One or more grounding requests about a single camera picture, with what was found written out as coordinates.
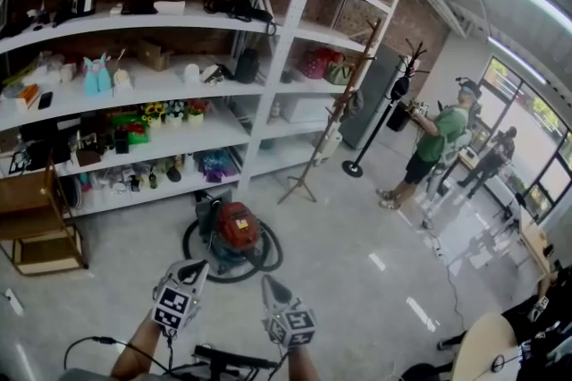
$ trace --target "white storage box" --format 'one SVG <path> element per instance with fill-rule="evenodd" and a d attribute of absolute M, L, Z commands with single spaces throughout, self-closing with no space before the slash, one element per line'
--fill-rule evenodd
<path fill-rule="evenodd" d="M 299 95 L 284 97 L 280 101 L 281 114 L 290 123 L 327 122 L 332 110 L 333 97 L 330 95 Z"/>

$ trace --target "black shorts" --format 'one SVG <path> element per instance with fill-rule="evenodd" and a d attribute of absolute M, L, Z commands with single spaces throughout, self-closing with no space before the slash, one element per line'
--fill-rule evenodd
<path fill-rule="evenodd" d="M 424 162 L 417 153 L 413 154 L 405 168 L 407 173 L 404 181 L 408 184 L 419 184 L 435 165 L 437 162 Z"/>

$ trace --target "person in dark clothes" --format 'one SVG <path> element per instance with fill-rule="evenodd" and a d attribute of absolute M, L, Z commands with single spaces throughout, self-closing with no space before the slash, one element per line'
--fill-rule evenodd
<path fill-rule="evenodd" d="M 538 293 L 502 313 L 512 326 L 518 344 L 544 332 L 556 322 L 566 328 L 572 322 L 572 267 L 562 268 L 538 283 Z M 443 351 L 463 341 L 465 333 L 437 343 Z"/>
<path fill-rule="evenodd" d="M 479 163 L 469 172 L 467 178 L 457 182 L 461 187 L 467 187 L 479 173 L 482 173 L 475 187 L 467 194 L 467 198 L 473 198 L 475 192 L 512 159 L 515 153 L 516 136 L 517 129 L 515 127 L 510 127 L 506 133 L 499 131 L 491 140 L 491 143 L 494 144 L 492 149 L 479 160 Z"/>

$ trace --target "refrigerator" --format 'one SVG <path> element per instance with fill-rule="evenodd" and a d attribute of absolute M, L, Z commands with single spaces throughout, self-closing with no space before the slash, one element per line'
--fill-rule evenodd
<path fill-rule="evenodd" d="M 375 57 L 359 88 L 364 96 L 364 108 L 343 122 L 340 127 L 343 140 L 352 148 L 359 149 L 365 146 L 383 111 L 390 103 L 384 97 L 386 91 L 403 75 L 398 70 L 401 67 L 400 54 L 394 50 L 381 44 Z"/>

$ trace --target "sneaker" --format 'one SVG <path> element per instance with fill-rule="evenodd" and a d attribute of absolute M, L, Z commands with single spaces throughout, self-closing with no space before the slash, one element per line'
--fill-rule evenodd
<path fill-rule="evenodd" d="M 445 340 L 440 340 L 437 343 L 437 351 L 445 351 L 449 349 L 449 345 L 445 344 Z"/>
<path fill-rule="evenodd" d="M 395 204 L 393 199 L 380 199 L 378 204 L 380 207 L 384 207 L 385 209 L 396 210 L 400 208 Z"/>
<path fill-rule="evenodd" d="M 390 193 L 386 190 L 376 189 L 375 195 L 377 195 L 380 199 L 391 199 Z"/>

